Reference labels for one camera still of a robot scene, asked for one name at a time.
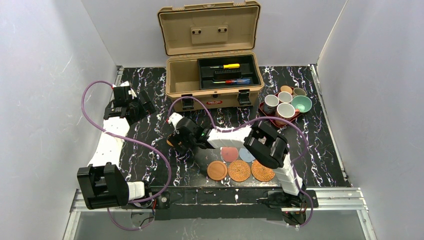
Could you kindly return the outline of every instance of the enclosure floor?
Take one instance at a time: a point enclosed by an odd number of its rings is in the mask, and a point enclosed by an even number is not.
[[[311,98],[313,108],[299,117],[294,124],[306,135],[309,150],[295,166],[307,187],[350,187],[344,180],[323,108],[308,66],[263,66],[260,67],[265,87],[258,101],[251,107],[227,107],[212,109],[211,114],[218,127],[237,127],[248,120],[261,116],[258,105],[266,95],[275,94],[283,85],[301,87]],[[250,176],[244,182],[235,182],[227,176],[222,181],[207,177],[207,167],[212,161],[222,161],[220,149],[192,149],[178,155],[167,144],[173,128],[166,123],[171,100],[165,94],[166,70],[163,67],[125,68],[121,81],[130,81],[136,92],[146,90],[156,113],[133,124],[128,137],[143,141],[161,151],[172,168],[170,186],[176,187],[275,187],[279,183],[274,177],[269,182],[260,182]],[[203,127],[211,126],[204,110],[183,114]],[[292,159],[299,156],[304,145],[291,127],[280,129],[287,138]],[[163,186],[168,178],[163,159],[147,148],[125,142],[120,156],[120,167],[127,181],[147,181],[151,186]]]

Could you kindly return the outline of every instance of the gray wall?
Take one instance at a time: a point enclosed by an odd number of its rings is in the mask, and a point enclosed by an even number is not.
[[[166,6],[214,0],[82,0],[117,65],[165,66],[157,12]],[[346,0],[259,0],[262,5],[254,52],[259,65],[305,66],[318,56]]]
[[[72,0],[2,2],[0,56],[0,236],[62,239],[77,170],[100,136],[82,118],[81,94],[92,81],[113,82],[116,66]],[[95,121],[110,96],[107,86],[90,92]]]
[[[347,3],[318,61],[329,123],[379,239],[424,239],[424,1]]]

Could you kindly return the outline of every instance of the white cup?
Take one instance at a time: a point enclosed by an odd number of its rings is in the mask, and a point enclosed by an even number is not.
[[[278,99],[280,103],[291,103],[293,100],[292,94],[290,92],[282,91],[278,94]]]
[[[268,115],[273,114],[279,103],[280,100],[278,97],[275,95],[267,95],[263,101],[263,112]]]
[[[277,110],[275,112],[275,116],[277,118],[281,118],[281,119],[285,119],[287,121],[290,121],[291,118],[293,118],[293,116],[296,113],[296,109],[294,106],[292,106],[290,103],[280,103],[277,106]],[[277,123],[277,125],[283,125],[286,124],[283,121],[275,121]]]

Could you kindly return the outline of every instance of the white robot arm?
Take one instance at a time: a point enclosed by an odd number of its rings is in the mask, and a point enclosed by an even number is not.
[[[137,96],[127,81],[113,87],[113,96],[103,117],[106,132],[126,136],[131,124],[155,112],[146,92],[141,91]],[[119,171],[123,144],[123,139],[102,132],[87,167],[78,170],[77,179],[87,208],[125,206],[148,193],[145,182],[126,182]]]
[[[177,146],[177,151],[183,152],[187,150],[186,148],[196,146],[204,149],[246,148],[258,162],[273,169],[285,193],[294,196],[299,194],[287,140],[270,126],[256,122],[252,126],[222,132],[231,129],[202,128],[191,119],[176,112],[169,117],[168,123],[174,127],[174,134],[168,138],[168,141],[173,146]],[[296,178],[299,186],[302,187],[302,178],[299,176]]]

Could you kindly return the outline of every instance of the green bowl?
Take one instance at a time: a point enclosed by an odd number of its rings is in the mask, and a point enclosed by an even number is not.
[[[291,105],[295,109],[299,109],[301,113],[306,113],[312,108],[312,101],[307,96],[295,96],[291,101]]]

